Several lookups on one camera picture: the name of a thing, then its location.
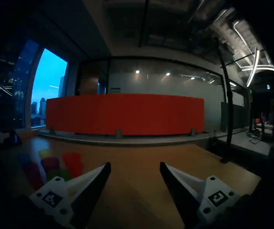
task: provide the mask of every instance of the window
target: window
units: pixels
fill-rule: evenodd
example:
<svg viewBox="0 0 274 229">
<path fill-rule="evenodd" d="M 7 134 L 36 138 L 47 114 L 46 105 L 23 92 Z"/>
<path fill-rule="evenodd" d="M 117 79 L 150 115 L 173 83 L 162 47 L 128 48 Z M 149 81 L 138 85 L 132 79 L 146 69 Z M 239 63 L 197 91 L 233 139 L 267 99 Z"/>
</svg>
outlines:
<svg viewBox="0 0 274 229">
<path fill-rule="evenodd" d="M 25 128 L 26 90 L 39 45 L 20 32 L 0 55 L 0 129 Z"/>
<path fill-rule="evenodd" d="M 31 127 L 46 125 L 46 102 L 64 95 L 67 62 L 44 49 L 36 70 L 31 97 Z"/>
</svg>

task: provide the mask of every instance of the glass wall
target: glass wall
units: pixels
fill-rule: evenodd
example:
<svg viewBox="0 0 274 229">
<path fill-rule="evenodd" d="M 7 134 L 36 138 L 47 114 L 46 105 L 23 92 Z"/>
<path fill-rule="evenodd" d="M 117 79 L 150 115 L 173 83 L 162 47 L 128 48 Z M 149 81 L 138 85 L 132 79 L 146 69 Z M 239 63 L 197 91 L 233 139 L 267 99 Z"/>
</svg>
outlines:
<svg viewBox="0 0 274 229">
<path fill-rule="evenodd" d="M 44 49 L 36 70 L 31 97 L 31 127 L 46 125 L 46 102 L 64 96 L 67 62 Z"/>
<path fill-rule="evenodd" d="M 26 90 L 39 45 L 19 31 L 0 55 L 0 129 L 25 128 Z"/>
<path fill-rule="evenodd" d="M 108 93 L 202 98 L 204 130 L 213 132 L 221 128 L 221 102 L 225 102 L 222 85 L 219 75 L 193 66 L 162 60 L 113 59 L 109 69 Z"/>
</svg>

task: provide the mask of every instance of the white wall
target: white wall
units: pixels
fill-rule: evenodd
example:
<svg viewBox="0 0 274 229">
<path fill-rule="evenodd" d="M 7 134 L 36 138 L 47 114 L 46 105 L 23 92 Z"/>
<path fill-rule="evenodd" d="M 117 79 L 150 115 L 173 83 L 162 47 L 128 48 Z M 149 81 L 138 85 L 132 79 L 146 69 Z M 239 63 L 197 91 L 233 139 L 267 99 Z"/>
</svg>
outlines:
<svg viewBox="0 0 274 229">
<path fill-rule="evenodd" d="M 244 107 L 244 97 L 236 92 L 232 92 L 232 103 Z"/>
<path fill-rule="evenodd" d="M 147 77 L 146 74 L 112 73 L 109 76 L 109 91 L 117 87 L 120 88 L 122 94 L 162 94 L 203 98 L 205 131 L 220 130 L 221 102 L 224 101 L 222 87 L 191 80 L 188 77 L 158 74 L 151 74 Z"/>
</svg>

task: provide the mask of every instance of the colored cup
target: colored cup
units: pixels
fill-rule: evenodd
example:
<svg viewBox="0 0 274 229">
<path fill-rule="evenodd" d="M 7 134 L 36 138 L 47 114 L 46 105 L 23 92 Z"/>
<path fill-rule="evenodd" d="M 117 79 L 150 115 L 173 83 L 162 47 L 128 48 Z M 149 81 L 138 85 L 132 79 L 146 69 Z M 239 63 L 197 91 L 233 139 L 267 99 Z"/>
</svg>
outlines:
<svg viewBox="0 0 274 229">
<path fill-rule="evenodd" d="M 60 169 L 60 163 L 56 157 L 44 158 L 40 161 L 46 173 Z"/>
<path fill-rule="evenodd" d="M 44 149 L 39 151 L 39 156 L 41 159 L 44 159 L 44 158 L 53 157 L 53 154 L 50 151 L 50 149 Z"/>
<path fill-rule="evenodd" d="M 49 171 L 46 174 L 46 180 L 47 180 L 47 182 L 50 181 L 50 180 L 52 180 L 56 176 L 59 176 L 59 177 L 63 178 L 65 181 L 71 180 L 71 175 L 70 175 L 70 173 L 67 170 L 65 170 L 65 169 L 57 169 L 57 170 Z"/>
<path fill-rule="evenodd" d="M 44 183 L 42 181 L 42 176 L 39 171 L 39 166 L 34 162 L 25 163 L 22 165 L 22 169 L 31 184 L 31 186 L 38 190 L 40 189 Z"/>
<path fill-rule="evenodd" d="M 63 155 L 63 160 L 72 178 L 82 175 L 81 154 L 66 153 Z"/>
</svg>

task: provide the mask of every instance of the desk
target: desk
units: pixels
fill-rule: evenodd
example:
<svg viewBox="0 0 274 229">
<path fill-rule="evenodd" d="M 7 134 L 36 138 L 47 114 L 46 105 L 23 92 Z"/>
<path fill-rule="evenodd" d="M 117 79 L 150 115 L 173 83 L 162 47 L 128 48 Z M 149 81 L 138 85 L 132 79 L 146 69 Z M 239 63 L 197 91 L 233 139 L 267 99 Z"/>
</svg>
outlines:
<svg viewBox="0 0 274 229">
<path fill-rule="evenodd" d="M 216 175 L 241 195 L 251 194 L 260 180 L 231 162 L 220 163 L 218 156 L 196 145 L 100 147 L 35 137 L 24 141 L 21 147 L 11 149 L 11 152 L 4 152 L 3 156 L 29 152 L 33 160 L 39 161 L 38 151 L 45 148 L 50 148 L 60 159 L 61 167 L 64 166 L 61 161 L 64 153 L 81 153 L 84 172 L 111 162 L 110 177 L 91 215 L 88 229 L 184 228 L 160 174 L 161 161 L 200 179 Z M 22 183 L 18 176 L 15 182 Z"/>
</svg>

